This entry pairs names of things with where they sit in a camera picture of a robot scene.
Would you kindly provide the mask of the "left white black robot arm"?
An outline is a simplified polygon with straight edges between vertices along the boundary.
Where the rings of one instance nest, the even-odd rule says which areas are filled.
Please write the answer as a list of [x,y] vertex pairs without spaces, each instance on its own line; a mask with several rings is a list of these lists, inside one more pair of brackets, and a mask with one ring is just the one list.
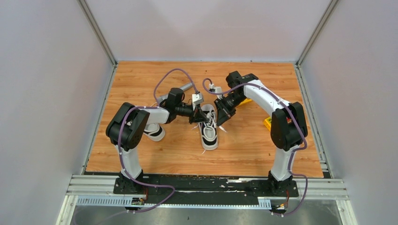
[[107,126],[106,136],[118,151],[121,174],[127,178],[125,186],[131,193],[140,193],[144,186],[151,186],[139,178],[143,170],[138,159],[138,145],[149,125],[169,124],[177,116],[187,117],[189,123],[210,121],[199,104],[184,103],[184,96],[182,89],[171,88],[168,98],[159,106],[134,106],[125,102]]

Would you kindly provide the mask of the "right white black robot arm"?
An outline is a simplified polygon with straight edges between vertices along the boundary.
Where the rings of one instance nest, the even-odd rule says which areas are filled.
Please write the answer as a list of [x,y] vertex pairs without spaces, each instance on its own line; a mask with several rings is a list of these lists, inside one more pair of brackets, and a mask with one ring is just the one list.
[[254,74],[242,76],[234,71],[226,77],[228,91],[209,84],[209,92],[217,95],[217,126],[221,126],[236,113],[236,107],[251,99],[271,117],[270,137],[276,146],[273,166],[268,174],[268,189],[281,195],[291,183],[291,171],[296,152],[307,148],[308,129],[303,105],[291,103],[277,96]]

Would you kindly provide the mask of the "black white sneaker with laces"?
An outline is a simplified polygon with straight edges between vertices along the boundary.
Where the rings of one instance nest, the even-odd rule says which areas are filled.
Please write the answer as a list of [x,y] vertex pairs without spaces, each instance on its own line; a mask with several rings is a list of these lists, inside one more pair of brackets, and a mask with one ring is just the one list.
[[199,128],[200,139],[204,154],[206,151],[212,151],[218,147],[218,134],[217,134],[217,114],[216,109],[211,104],[205,104],[201,107],[206,115],[208,121],[199,122],[194,128]]

